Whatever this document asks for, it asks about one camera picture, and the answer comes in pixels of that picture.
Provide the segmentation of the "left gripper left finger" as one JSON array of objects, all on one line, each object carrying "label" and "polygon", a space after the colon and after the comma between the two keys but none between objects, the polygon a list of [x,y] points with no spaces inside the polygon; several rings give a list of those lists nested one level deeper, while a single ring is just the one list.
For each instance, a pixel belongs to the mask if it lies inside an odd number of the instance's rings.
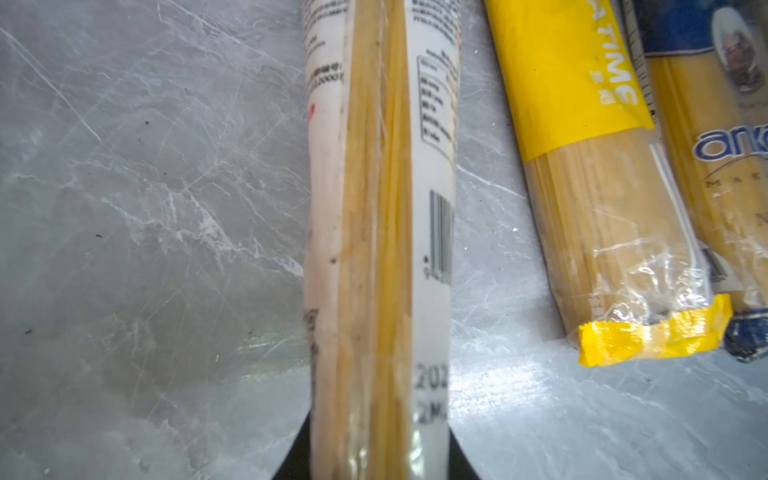
[{"label": "left gripper left finger", "polygon": [[273,480],[310,480],[311,413],[308,412]]}]

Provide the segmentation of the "dark blue portrait spaghetti bag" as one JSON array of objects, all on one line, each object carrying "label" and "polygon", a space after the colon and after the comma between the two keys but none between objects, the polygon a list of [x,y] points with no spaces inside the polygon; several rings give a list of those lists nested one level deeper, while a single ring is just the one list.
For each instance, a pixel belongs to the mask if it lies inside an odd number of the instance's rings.
[{"label": "dark blue portrait spaghetti bag", "polygon": [[767,5],[626,1],[647,100],[714,289],[733,317],[725,350],[767,354]]}]

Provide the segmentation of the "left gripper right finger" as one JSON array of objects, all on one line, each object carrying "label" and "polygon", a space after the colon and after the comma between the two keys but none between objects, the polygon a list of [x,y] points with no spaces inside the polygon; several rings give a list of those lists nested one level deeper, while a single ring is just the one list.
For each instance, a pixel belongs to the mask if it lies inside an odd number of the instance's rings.
[{"label": "left gripper right finger", "polygon": [[467,459],[452,429],[449,430],[448,479],[480,480],[479,475]]}]

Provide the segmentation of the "red white spaghetti bag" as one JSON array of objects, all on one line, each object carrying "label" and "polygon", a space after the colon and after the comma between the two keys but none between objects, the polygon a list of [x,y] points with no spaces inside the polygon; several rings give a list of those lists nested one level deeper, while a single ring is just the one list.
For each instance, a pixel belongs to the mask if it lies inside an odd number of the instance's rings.
[{"label": "red white spaghetti bag", "polygon": [[315,479],[445,479],[460,5],[302,5]]}]

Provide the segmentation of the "yellow spaghetti bag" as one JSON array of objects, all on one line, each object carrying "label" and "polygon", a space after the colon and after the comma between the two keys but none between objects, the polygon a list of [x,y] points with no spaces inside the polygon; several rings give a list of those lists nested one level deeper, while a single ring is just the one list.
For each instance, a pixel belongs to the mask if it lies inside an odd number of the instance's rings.
[{"label": "yellow spaghetti bag", "polygon": [[552,294],[586,367],[718,348],[714,292],[608,1],[486,5]]}]

